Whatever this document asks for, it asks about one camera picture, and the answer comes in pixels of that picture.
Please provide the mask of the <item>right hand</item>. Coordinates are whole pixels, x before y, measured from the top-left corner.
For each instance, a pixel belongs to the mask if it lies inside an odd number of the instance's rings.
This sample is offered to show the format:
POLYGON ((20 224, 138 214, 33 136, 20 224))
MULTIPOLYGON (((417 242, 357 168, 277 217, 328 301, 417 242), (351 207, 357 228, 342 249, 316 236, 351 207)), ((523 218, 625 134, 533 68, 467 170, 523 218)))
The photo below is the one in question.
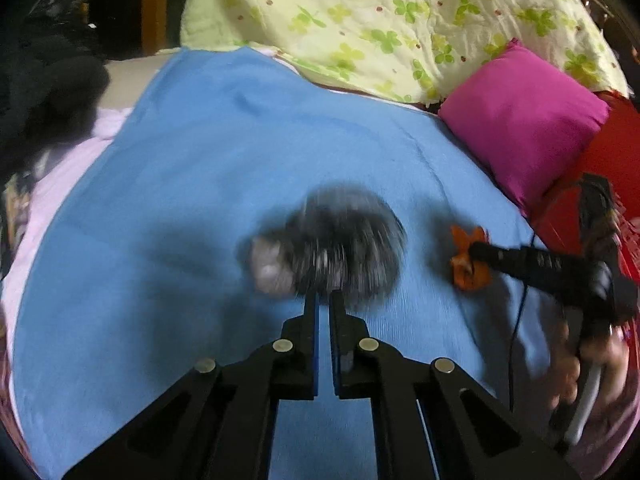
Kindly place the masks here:
MULTIPOLYGON (((570 329, 562 322, 556 329, 551 347, 548 370, 549 408, 560 403, 572 404, 577 399, 577 379, 582 366, 568 344, 570 329)), ((597 337, 580 346, 580 355, 587 362, 603 366, 600 389, 591 411, 591 418, 602 415, 622 395, 629 365, 629 348, 623 331, 616 327, 608 336, 597 337)))

